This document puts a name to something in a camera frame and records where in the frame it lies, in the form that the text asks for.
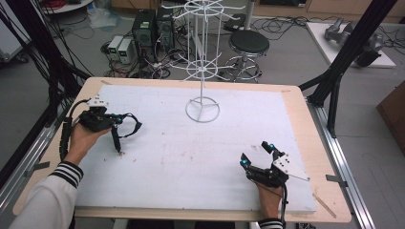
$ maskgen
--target black and white striped sleeve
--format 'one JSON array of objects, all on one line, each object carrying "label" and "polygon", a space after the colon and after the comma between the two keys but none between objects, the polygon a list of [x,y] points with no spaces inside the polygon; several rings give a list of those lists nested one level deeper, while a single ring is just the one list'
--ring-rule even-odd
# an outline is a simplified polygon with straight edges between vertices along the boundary
[{"label": "black and white striped sleeve", "polygon": [[50,176],[61,177],[77,188],[78,183],[83,179],[83,171],[69,161],[62,161]]},{"label": "black and white striped sleeve", "polygon": [[261,229],[283,229],[283,223],[277,218],[263,219],[258,223]]},{"label": "black and white striped sleeve", "polygon": [[28,193],[25,206],[10,229],[69,228],[75,209],[77,185],[83,171],[64,161]]}]

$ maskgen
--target white wire rack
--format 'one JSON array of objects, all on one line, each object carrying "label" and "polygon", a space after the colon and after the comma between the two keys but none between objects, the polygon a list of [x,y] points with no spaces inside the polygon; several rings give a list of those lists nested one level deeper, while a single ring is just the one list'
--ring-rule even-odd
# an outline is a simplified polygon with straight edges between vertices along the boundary
[{"label": "white wire rack", "polygon": [[[172,65],[174,68],[183,69],[188,72],[188,77],[184,80],[190,78],[196,78],[201,80],[200,96],[190,99],[190,101],[185,106],[185,111],[187,115],[196,122],[211,122],[220,115],[220,104],[214,99],[203,95],[203,88],[205,87],[205,79],[212,77],[219,77],[223,80],[228,80],[220,75],[218,75],[218,69],[227,67],[218,67],[218,58],[221,56],[219,52],[220,45],[220,33],[221,33],[221,21],[223,16],[228,17],[233,20],[238,20],[239,18],[234,18],[229,14],[224,13],[224,10],[241,10],[245,6],[240,8],[235,7],[224,7],[221,5],[223,0],[190,0],[183,6],[173,6],[166,7],[166,9],[184,8],[184,13],[174,16],[174,19],[179,19],[186,16],[187,31],[192,34],[194,41],[194,48],[197,53],[196,60],[190,61],[190,52],[187,52],[187,59],[182,57],[186,61],[187,66],[179,67]],[[193,15],[194,28],[190,28],[190,17]],[[207,59],[207,49],[208,49],[208,30],[210,18],[213,16],[218,16],[220,23],[218,23],[218,34],[217,34],[217,45],[216,45],[216,57],[212,60]],[[187,50],[190,51],[191,48],[190,39],[187,39]]]}]

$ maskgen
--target computer tower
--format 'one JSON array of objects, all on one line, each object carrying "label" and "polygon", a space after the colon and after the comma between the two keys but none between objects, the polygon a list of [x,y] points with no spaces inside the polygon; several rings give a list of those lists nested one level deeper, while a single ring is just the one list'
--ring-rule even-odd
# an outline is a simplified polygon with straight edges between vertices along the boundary
[{"label": "computer tower", "polygon": [[158,8],[158,30],[160,47],[168,52],[175,48],[173,9]]},{"label": "computer tower", "polygon": [[134,40],[142,47],[154,47],[158,40],[158,25],[154,10],[139,10],[132,26]]}]

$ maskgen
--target hand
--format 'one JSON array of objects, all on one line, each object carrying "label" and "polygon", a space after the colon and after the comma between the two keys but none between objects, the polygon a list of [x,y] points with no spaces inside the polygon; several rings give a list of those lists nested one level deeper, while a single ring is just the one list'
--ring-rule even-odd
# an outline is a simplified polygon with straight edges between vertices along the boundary
[{"label": "hand", "polygon": [[87,155],[87,152],[96,144],[98,138],[109,133],[111,129],[94,133],[77,123],[71,134],[71,145],[69,153],[65,156],[65,161],[78,165]]},{"label": "hand", "polygon": [[259,190],[260,205],[265,219],[278,218],[278,206],[283,196],[283,188],[266,187],[264,184],[256,183]]}]

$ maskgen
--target white foam board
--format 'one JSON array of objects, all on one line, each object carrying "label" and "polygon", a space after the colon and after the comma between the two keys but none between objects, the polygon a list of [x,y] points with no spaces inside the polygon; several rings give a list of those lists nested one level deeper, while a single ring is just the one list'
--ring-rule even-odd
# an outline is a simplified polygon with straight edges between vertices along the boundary
[{"label": "white foam board", "polygon": [[[259,210],[256,185],[239,163],[245,153],[253,165],[269,168],[264,140],[305,170],[279,93],[205,89],[221,107],[209,123],[185,113],[197,89],[105,85],[99,94],[108,113],[133,113],[143,125],[121,140],[122,156],[111,135],[98,140],[80,164],[78,206]],[[133,124],[125,119],[118,131],[130,133]],[[287,186],[288,212],[316,210],[307,181],[291,177]]]}]

